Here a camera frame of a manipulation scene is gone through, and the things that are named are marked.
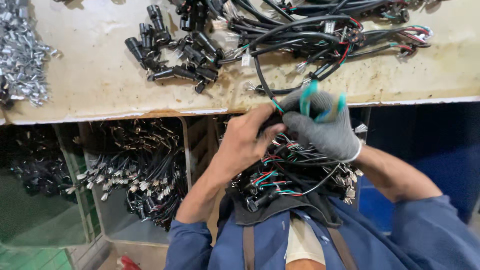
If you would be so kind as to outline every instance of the blue sleeve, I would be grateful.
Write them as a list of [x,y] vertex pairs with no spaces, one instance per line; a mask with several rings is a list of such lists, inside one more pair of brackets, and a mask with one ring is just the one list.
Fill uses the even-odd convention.
[[448,196],[396,204],[391,239],[422,269],[480,269],[480,242]]
[[172,221],[168,233],[166,270],[207,269],[212,253],[212,235],[205,222],[185,224]]

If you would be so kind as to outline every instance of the glove cuff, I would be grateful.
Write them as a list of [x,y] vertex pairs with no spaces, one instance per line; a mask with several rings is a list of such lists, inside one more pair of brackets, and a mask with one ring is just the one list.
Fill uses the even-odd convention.
[[355,159],[357,159],[357,157],[359,156],[360,151],[361,151],[362,143],[361,143],[361,141],[360,141],[360,139],[359,139],[358,137],[356,137],[356,139],[357,139],[357,141],[358,141],[358,143],[359,143],[359,149],[357,150],[357,152],[355,153],[355,155],[354,155],[352,158],[348,159],[348,160],[339,160],[339,162],[341,162],[341,163],[349,163],[349,162],[352,162],[352,161],[354,161]]

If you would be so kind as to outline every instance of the gray work glove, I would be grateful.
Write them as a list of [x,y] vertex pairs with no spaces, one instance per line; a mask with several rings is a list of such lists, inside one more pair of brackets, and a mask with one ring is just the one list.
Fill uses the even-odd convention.
[[[299,134],[299,143],[311,143],[320,153],[341,162],[356,159],[361,142],[353,133],[348,107],[345,106],[333,122],[315,123],[312,118],[298,113],[301,94],[302,90],[297,90],[280,102],[280,107],[286,112],[283,123],[290,132]],[[333,97],[324,91],[314,94],[310,100],[311,110],[318,113],[330,109],[333,103]]]

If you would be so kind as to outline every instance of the workbench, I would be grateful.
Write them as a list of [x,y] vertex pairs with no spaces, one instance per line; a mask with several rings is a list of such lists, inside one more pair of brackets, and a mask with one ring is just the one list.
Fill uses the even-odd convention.
[[[252,2],[259,10],[265,10],[261,0]],[[53,58],[47,64],[51,100],[40,108],[26,101],[17,102],[12,110],[4,112],[0,124],[242,112],[268,102],[267,97],[246,90],[249,80],[254,85],[260,82],[254,68],[241,67],[240,62],[224,65],[219,80],[202,94],[197,94],[194,84],[185,80],[147,82],[145,71],[127,50],[124,40],[137,37],[138,24],[149,22],[146,7],[150,4],[161,5],[172,35],[183,37],[175,7],[166,0],[31,3],[39,36],[60,50],[63,57]],[[480,2],[476,0],[446,0],[410,10],[408,25],[426,25],[434,31],[429,39],[432,47],[404,59],[396,57],[397,51],[393,50],[347,61],[321,86],[332,93],[346,93],[350,106],[478,101],[480,27],[475,20],[479,9]],[[369,30],[393,27],[374,20],[362,23]],[[211,35],[221,40],[224,33],[215,30]],[[165,50],[162,58],[170,60],[168,66],[180,63],[172,51]],[[259,59],[272,87],[294,87],[304,78],[294,71],[300,60],[287,53],[268,53]],[[315,68],[311,65],[307,72]]]

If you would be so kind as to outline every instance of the brown strap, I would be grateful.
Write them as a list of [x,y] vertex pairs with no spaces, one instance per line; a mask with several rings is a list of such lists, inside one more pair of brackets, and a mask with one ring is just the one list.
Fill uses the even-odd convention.
[[253,226],[243,227],[243,258],[245,270],[255,269],[255,241],[253,240]]
[[340,259],[343,262],[343,265],[347,270],[357,270],[357,265],[355,264],[355,260],[350,253],[350,249],[347,246],[347,243],[343,239],[343,236],[337,229],[328,228],[328,232],[332,237],[333,244],[340,255]]

